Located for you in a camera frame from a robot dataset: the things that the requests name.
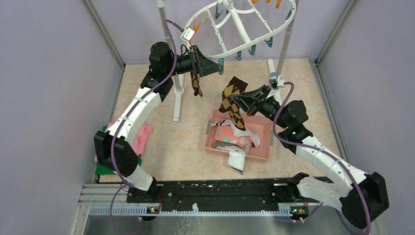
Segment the purple wall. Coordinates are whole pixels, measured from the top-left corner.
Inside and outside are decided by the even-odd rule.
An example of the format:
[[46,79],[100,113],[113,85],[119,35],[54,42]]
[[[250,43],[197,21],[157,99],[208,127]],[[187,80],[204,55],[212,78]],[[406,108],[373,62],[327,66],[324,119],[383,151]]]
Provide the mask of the purple wall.
[[354,165],[382,174],[386,234],[414,234],[415,1],[359,1],[322,62]]
[[0,3],[0,234],[68,234],[120,67],[81,0]]
[[[167,18],[184,26],[194,13],[212,2],[214,0],[166,0]],[[268,22],[273,22],[270,25],[277,27],[285,20],[291,4],[288,0],[283,0],[281,7],[275,9],[275,2],[274,0],[272,3],[266,4],[264,0],[260,0],[256,6]],[[287,57],[317,58],[347,2],[347,0],[301,0]],[[124,62],[127,64],[148,63],[151,45],[164,40],[156,1],[92,0],[92,3]],[[247,1],[236,0],[235,6],[244,9],[247,6]],[[242,17],[242,22],[246,25],[246,28],[249,28],[247,31],[251,32],[252,35],[263,35],[263,33],[260,33],[263,26],[257,24],[256,19],[257,17],[251,14],[251,16]],[[223,33],[225,44],[238,44],[241,41],[240,36],[232,33],[236,30],[231,27],[233,25],[232,20],[228,22],[231,24],[223,27],[224,30],[228,30]],[[202,26],[200,32],[198,32],[199,36],[203,34],[203,30],[208,28],[212,28],[212,26]],[[171,27],[171,31],[176,43],[181,44],[180,33],[173,27]],[[219,50],[218,43],[216,43],[217,39],[215,36],[208,38],[208,40],[205,38],[197,40],[195,38],[195,42],[197,42],[202,52],[213,54],[212,51]],[[265,43],[258,44],[255,56],[250,56],[246,50],[243,52],[242,59],[278,58],[283,39],[284,32],[275,36],[272,48],[268,48]]]

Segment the clothespin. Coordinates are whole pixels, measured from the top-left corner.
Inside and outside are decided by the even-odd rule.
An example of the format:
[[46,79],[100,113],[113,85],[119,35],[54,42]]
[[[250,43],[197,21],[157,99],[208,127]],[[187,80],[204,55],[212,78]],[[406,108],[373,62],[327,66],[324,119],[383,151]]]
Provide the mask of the clothespin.
[[234,58],[236,59],[236,60],[241,60],[242,59],[242,52],[241,51],[238,51],[238,53],[236,54],[236,56],[234,56]]
[[199,24],[196,25],[196,17],[193,17],[193,30],[195,31],[195,33],[197,32],[197,30],[199,30],[200,24],[201,22],[199,22]]
[[223,75],[223,67],[225,65],[225,61],[223,60],[223,58],[218,59],[218,64],[222,66],[222,69],[219,71],[219,75]]
[[192,44],[192,39],[193,39],[194,35],[196,34],[196,32],[199,30],[200,24],[201,24],[201,22],[199,22],[199,24],[196,25],[196,17],[193,17],[193,31],[195,31],[195,32],[194,32],[192,38],[189,40],[190,44]]
[[218,8],[219,8],[219,3],[216,4],[215,19],[218,19],[223,12],[223,10],[219,12]]
[[252,56],[255,55],[255,50],[256,50],[256,45],[252,45],[251,49],[248,50],[249,54],[251,54]]
[[203,24],[206,24],[208,22],[208,13],[206,11],[203,12]]
[[271,37],[269,40],[264,40],[267,43],[268,47],[272,47],[273,38]]

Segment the orange clothespin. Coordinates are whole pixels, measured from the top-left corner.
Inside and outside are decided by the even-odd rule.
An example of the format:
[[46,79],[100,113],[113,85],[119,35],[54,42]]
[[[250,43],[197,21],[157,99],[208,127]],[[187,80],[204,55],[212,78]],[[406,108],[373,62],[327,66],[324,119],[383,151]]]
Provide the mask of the orange clothespin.
[[200,28],[200,23],[196,26],[196,17],[193,17],[193,30],[195,31],[195,33],[197,32],[197,30],[199,30]]
[[[195,31],[195,33],[193,34],[193,37],[194,37],[194,35],[197,33],[197,30],[199,30],[199,28],[200,28],[200,24],[201,24],[202,22],[199,22],[199,24],[198,25],[196,25],[196,17],[193,17],[193,31]],[[189,40],[189,43],[190,44],[192,44],[192,39],[193,39],[193,37]]]

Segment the pink plastic bin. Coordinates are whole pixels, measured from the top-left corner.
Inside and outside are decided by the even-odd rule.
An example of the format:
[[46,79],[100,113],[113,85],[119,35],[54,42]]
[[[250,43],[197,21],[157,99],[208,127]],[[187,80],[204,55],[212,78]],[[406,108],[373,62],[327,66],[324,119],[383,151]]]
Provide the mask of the pink plastic bin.
[[[272,132],[272,122],[265,117],[249,117],[241,114],[245,125],[255,134],[258,134],[261,139],[259,147],[251,148],[246,160],[265,163],[272,156],[274,134]],[[228,113],[221,113],[217,109],[213,110],[212,116],[207,123],[205,135],[205,148],[207,153],[228,156],[229,151],[212,148],[211,145],[215,142],[214,136],[217,126],[210,126],[213,122],[230,119]]]

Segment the white bracket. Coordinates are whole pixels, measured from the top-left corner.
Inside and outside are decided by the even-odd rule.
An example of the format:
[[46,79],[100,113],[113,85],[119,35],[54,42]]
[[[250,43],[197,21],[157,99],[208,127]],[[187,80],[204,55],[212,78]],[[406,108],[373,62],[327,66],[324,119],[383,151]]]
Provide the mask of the white bracket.
[[268,97],[274,96],[275,100],[281,105],[282,104],[282,98],[281,93],[279,92],[280,88],[284,87],[284,80],[282,79],[280,74],[277,74],[275,71],[274,61],[272,59],[268,60],[268,71],[270,72],[269,79],[276,79],[278,81],[278,88],[273,89],[269,94]]
[[342,211],[340,198],[347,196],[347,193],[341,192],[337,185],[320,181],[311,176],[300,180],[297,188],[301,196],[323,202],[340,212]]

